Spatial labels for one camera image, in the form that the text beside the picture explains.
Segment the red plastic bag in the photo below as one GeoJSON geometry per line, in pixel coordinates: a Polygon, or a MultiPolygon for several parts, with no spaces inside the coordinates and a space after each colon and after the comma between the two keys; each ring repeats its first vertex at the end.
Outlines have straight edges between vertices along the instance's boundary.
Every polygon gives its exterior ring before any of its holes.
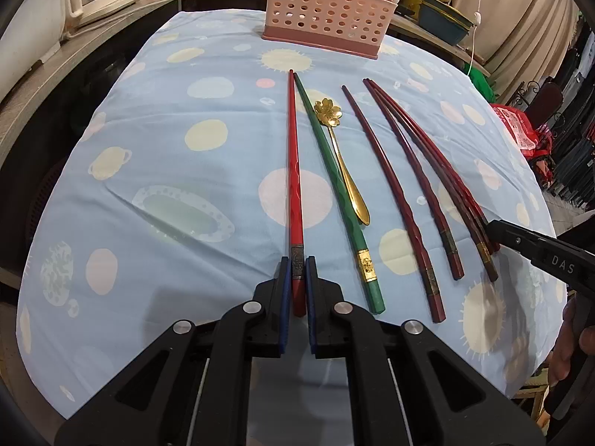
{"type": "Polygon", "coordinates": [[[533,130],[525,113],[514,107],[501,106],[499,104],[490,105],[508,129],[508,132],[511,133],[522,155],[528,159],[532,158],[539,143],[539,137],[533,130]]]}

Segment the hanging clothes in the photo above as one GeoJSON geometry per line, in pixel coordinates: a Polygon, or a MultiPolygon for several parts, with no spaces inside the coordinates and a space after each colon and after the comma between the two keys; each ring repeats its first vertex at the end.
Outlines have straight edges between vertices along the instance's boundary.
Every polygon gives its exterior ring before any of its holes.
{"type": "MultiPolygon", "coordinates": [[[[479,0],[453,0],[475,20],[479,0]]],[[[573,36],[578,7],[573,0],[481,0],[475,53],[492,74],[488,82],[506,102],[520,83],[555,76],[573,36]]],[[[471,48],[472,34],[462,46],[471,48]]]]}

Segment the pink basket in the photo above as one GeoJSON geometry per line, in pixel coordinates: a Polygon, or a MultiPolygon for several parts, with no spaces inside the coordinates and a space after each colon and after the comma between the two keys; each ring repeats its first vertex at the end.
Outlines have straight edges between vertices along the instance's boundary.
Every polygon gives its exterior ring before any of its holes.
{"type": "Polygon", "coordinates": [[[395,8],[392,0],[268,0],[263,38],[377,59],[395,8]]]}

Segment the brown chopstick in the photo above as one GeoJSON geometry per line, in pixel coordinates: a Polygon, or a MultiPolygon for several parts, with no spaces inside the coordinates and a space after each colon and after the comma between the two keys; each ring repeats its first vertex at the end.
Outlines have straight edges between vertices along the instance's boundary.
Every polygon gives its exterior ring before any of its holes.
{"type": "Polygon", "coordinates": [[[481,210],[481,207],[477,204],[475,199],[473,198],[471,192],[463,183],[460,176],[457,172],[452,168],[450,162],[444,157],[444,154],[438,149],[438,147],[434,144],[432,139],[424,132],[424,130],[405,112],[405,110],[394,101],[394,99],[389,96],[376,82],[370,80],[370,84],[388,101],[389,108],[391,108],[394,116],[400,121],[403,125],[405,130],[409,133],[410,136],[413,137],[413,133],[415,133],[418,138],[425,143],[426,147],[428,148],[428,152],[433,153],[435,155],[437,161],[446,168],[446,173],[450,176],[450,178],[454,181],[454,187],[460,193],[460,197],[462,201],[465,203],[466,207],[469,209],[469,213],[471,217],[475,221],[476,227],[478,232],[480,232],[480,236],[484,241],[488,251],[490,254],[494,253],[494,251],[498,251],[500,249],[500,245],[498,243],[492,243],[486,234],[485,227],[487,226],[487,219],[481,210]]]}
{"type": "MultiPolygon", "coordinates": [[[[370,91],[370,93],[373,96],[378,96],[380,98],[380,101],[386,107],[391,109],[391,107],[392,107],[391,102],[387,98],[385,98],[385,93],[377,92],[377,88],[374,87],[372,85],[372,82],[368,81],[367,79],[364,80],[364,84],[366,85],[366,87],[368,87],[368,90],[370,91]]],[[[400,121],[400,123],[403,125],[403,127],[405,127],[405,129],[409,131],[406,123],[403,123],[403,118],[400,117],[399,115],[395,115],[395,117],[400,121]]],[[[450,197],[454,203],[454,206],[459,211],[459,214],[461,215],[463,222],[465,223],[467,229],[469,230],[471,239],[475,243],[475,247],[477,248],[477,251],[481,258],[481,262],[483,263],[484,268],[486,269],[489,279],[492,282],[495,282],[496,280],[498,280],[498,272],[496,271],[496,267],[494,266],[492,257],[490,256],[486,241],[484,241],[483,236],[477,226],[477,223],[475,222],[475,220],[473,219],[473,217],[471,215],[471,211],[469,210],[468,206],[464,202],[464,197],[461,196],[459,191],[457,191],[450,175],[446,171],[446,167],[444,167],[440,164],[440,162],[436,158],[436,155],[432,151],[430,151],[430,149],[427,147],[426,142],[424,140],[422,140],[421,137],[416,132],[408,132],[408,133],[409,133],[411,139],[413,140],[413,142],[415,143],[415,145],[424,154],[425,158],[430,163],[433,170],[438,175],[439,179],[441,180],[442,184],[444,185],[446,191],[450,195],[450,197]]]]}
{"type": "Polygon", "coordinates": [[[430,185],[427,176],[424,174],[424,170],[421,168],[421,164],[419,163],[417,156],[415,156],[415,153],[413,152],[413,149],[411,149],[409,142],[407,141],[407,139],[405,139],[405,136],[401,132],[401,129],[399,129],[399,126],[395,122],[395,119],[390,113],[389,108],[385,105],[384,102],[381,101],[381,97],[376,92],[371,91],[370,93],[372,94],[372,97],[376,101],[382,113],[385,115],[385,118],[388,121],[391,129],[393,130],[393,133],[395,134],[399,144],[405,152],[407,161],[411,165],[411,168],[415,173],[415,177],[417,178],[417,181],[424,192],[424,196],[428,200],[428,206],[430,207],[432,217],[434,218],[434,222],[436,224],[436,227],[438,228],[438,232],[440,233],[442,246],[444,247],[444,251],[446,252],[446,257],[448,258],[448,263],[450,264],[450,271],[452,273],[452,276],[455,280],[460,280],[465,275],[465,272],[463,271],[463,265],[460,262],[459,252],[456,248],[456,244],[454,243],[452,233],[450,232],[450,226],[448,226],[448,221],[446,221],[444,213],[440,208],[438,198],[436,198],[436,195],[432,190],[432,186],[430,185]]]}
{"type": "Polygon", "coordinates": [[[430,261],[430,255],[424,247],[424,243],[421,239],[421,233],[417,224],[415,223],[413,212],[411,211],[411,208],[405,199],[403,188],[397,179],[389,159],[386,157],[385,151],[382,149],[379,140],[376,138],[372,127],[370,127],[370,124],[366,120],[358,105],[355,103],[355,100],[353,99],[347,87],[343,86],[342,88],[345,96],[353,108],[353,111],[364,128],[364,132],[366,133],[366,136],[368,137],[368,140],[374,149],[374,153],[376,153],[376,156],[380,162],[380,166],[385,172],[386,179],[389,182],[389,186],[393,192],[395,201],[397,202],[401,215],[403,216],[403,222],[405,223],[405,228],[414,250],[415,259],[417,261],[421,278],[424,283],[425,293],[428,297],[428,305],[430,307],[432,321],[434,323],[440,323],[446,320],[444,305],[442,304],[442,298],[440,296],[440,289],[438,288],[438,282],[436,281],[434,268],[430,261]]]}

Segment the red chopstick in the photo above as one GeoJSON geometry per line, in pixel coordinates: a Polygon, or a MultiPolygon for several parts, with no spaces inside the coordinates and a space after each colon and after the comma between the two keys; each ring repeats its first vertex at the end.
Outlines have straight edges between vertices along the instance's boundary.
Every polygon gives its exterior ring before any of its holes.
{"type": "Polygon", "coordinates": [[[403,216],[403,222],[405,224],[407,234],[409,235],[409,241],[413,247],[415,259],[417,261],[419,272],[424,283],[425,293],[428,297],[428,305],[430,307],[432,321],[434,323],[445,321],[446,313],[444,312],[444,305],[442,304],[440,289],[438,288],[438,282],[436,281],[434,268],[432,266],[432,262],[430,261],[430,255],[424,247],[424,243],[421,239],[421,232],[419,231],[417,223],[415,223],[413,212],[411,211],[409,203],[407,203],[403,188],[397,179],[397,175],[395,174],[389,159],[386,157],[385,151],[382,149],[379,140],[374,134],[372,127],[366,120],[359,106],[355,103],[355,100],[353,99],[347,87],[343,86],[342,88],[347,100],[349,100],[349,103],[355,112],[355,115],[364,128],[374,153],[376,153],[376,156],[380,162],[380,166],[385,172],[386,179],[388,180],[389,186],[393,192],[393,196],[395,197],[395,201],[397,202],[401,215],[403,216]]]}
{"type": "Polygon", "coordinates": [[[303,268],[302,191],[299,183],[298,126],[296,123],[296,95],[293,70],[289,71],[289,247],[292,259],[293,314],[306,314],[306,285],[303,268]]]}
{"type": "Polygon", "coordinates": [[[364,80],[364,84],[368,87],[370,93],[374,96],[379,96],[381,102],[386,105],[397,117],[400,123],[405,127],[408,131],[409,135],[411,136],[412,140],[415,142],[417,147],[421,150],[424,154],[427,161],[432,166],[435,173],[438,175],[439,179],[441,180],[442,184],[444,185],[446,191],[450,195],[453,204],[459,211],[463,222],[465,223],[467,229],[469,230],[469,234],[475,243],[475,247],[480,255],[481,262],[486,269],[487,275],[492,282],[498,280],[498,271],[496,271],[496,267],[492,261],[492,257],[490,257],[489,249],[487,248],[487,244],[485,239],[483,238],[483,234],[480,231],[480,227],[478,226],[476,220],[473,219],[471,210],[469,209],[469,205],[465,202],[465,197],[460,193],[459,190],[456,189],[455,182],[453,182],[451,176],[447,173],[446,166],[443,166],[439,161],[435,153],[433,153],[428,147],[425,140],[421,139],[417,132],[412,132],[411,129],[408,128],[407,122],[404,122],[403,117],[401,117],[397,112],[395,112],[394,106],[392,106],[392,102],[394,102],[391,97],[386,94],[386,92],[382,91],[377,85],[374,86],[372,81],[364,80]]]}
{"type": "Polygon", "coordinates": [[[442,154],[442,152],[434,144],[432,139],[428,137],[424,130],[405,112],[405,110],[398,103],[395,102],[395,100],[391,96],[389,96],[373,80],[370,80],[370,84],[388,101],[389,108],[392,109],[395,117],[400,120],[401,124],[409,133],[409,135],[413,138],[413,134],[416,134],[418,138],[425,144],[425,146],[429,148],[428,151],[435,156],[439,164],[441,164],[445,168],[446,173],[454,181],[455,188],[459,191],[463,202],[465,203],[466,207],[468,207],[469,212],[471,213],[471,217],[474,219],[477,225],[477,229],[480,232],[482,240],[488,248],[489,253],[492,254],[494,253],[494,251],[498,251],[500,249],[500,245],[498,243],[491,242],[487,237],[485,231],[485,227],[487,226],[487,219],[483,211],[481,210],[481,207],[477,204],[471,192],[469,191],[465,183],[463,183],[460,176],[452,168],[448,160],[444,157],[444,154],[442,154]]]}
{"type": "Polygon", "coordinates": [[[395,122],[395,119],[390,113],[389,108],[381,100],[382,98],[376,92],[374,92],[374,90],[369,86],[369,83],[365,82],[365,84],[366,87],[368,87],[368,90],[372,94],[372,97],[376,101],[377,105],[379,106],[380,110],[385,115],[385,118],[388,121],[391,129],[393,130],[393,133],[395,134],[399,144],[405,152],[407,161],[411,165],[411,168],[415,173],[415,177],[417,178],[417,181],[424,192],[424,196],[428,200],[428,206],[432,213],[432,217],[434,218],[436,227],[438,228],[438,232],[440,233],[442,246],[444,247],[444,251],[446,252],[446,257],[448,258],[448,264],[450,265],[452,277],[455,280],[460,280],[465,275],[465,272],[463,271],[463,265],[460,262],[459,252],[456,248],[456,244],[454,243],[452,233],[450,232],[450,226],[448,226],[448,222],[446,221],[444,213],[440,208],[438,198],[436,198],[436,195],[432,190],[432,186],[430,185],[428,178],[424,174],[424,170],[421,168],[421,164],[419,163],[417,156],[415,156],[415,153],[413,152],[413,149],[411,149],[409,142],[407,141],[407,139],[405,139],[405,136],[401,132],[401,129],[399,129],[399,126],[395,122]]]}

